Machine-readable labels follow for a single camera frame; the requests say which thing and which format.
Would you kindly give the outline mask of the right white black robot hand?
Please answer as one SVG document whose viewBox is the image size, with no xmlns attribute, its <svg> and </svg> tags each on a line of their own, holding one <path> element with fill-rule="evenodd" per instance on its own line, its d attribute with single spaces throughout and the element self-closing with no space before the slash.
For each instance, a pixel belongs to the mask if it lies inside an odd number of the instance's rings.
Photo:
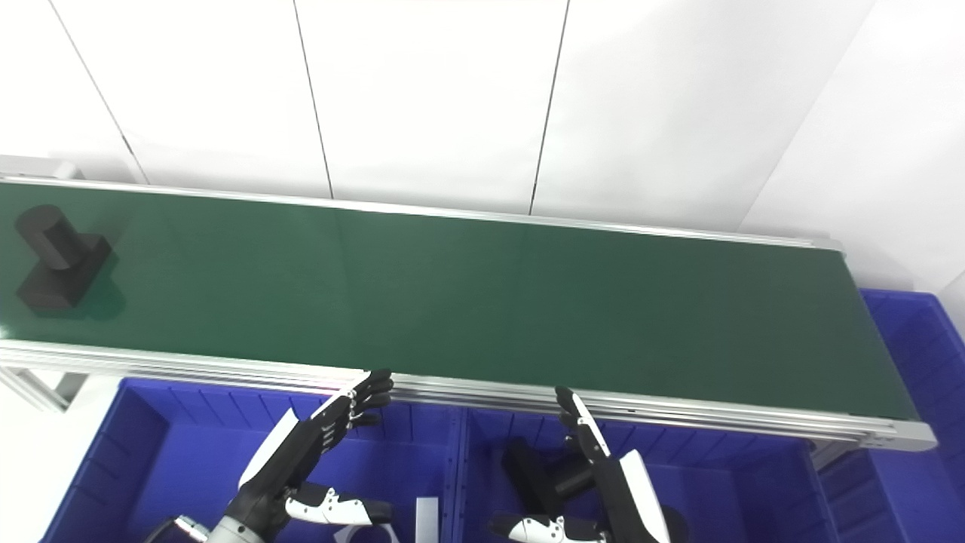
<svg viewBox="0 0 965 543">
<path fill-rule="evenodd" d="M 579 395 L 556 386 L 559 422 L 569 454 L 545 463 L 526 441 L 513 439 L 502 465 L 525 513 L 499 513 L 489 531 L 513 542 L 686 542 L 682 513 L 662 505 L 642 455 L 614 454 Z M 603 521 L 567 515 L 566 502 L 590 490 L 599 495 Z"/>
</svg>

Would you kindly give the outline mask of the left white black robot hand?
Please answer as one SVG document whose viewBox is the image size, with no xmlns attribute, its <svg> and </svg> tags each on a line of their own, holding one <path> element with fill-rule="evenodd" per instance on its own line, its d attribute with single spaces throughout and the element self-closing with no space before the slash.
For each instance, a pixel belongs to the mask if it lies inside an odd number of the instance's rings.
<svg viewBox="0 0 965 543">
<path fill-rule="evenodd" d="M 292 521 L 327 526 L 389 523 L 393 506 L 308 481 L 325 453 L 359 426 L 381 422 L 372 409 L 391 402 L 389 369 L 366 371 L 306 419 L 287 410 L 239 478 L 237 495 L 208 536 L 210 542 L 273 542 Z"/>
</svg>

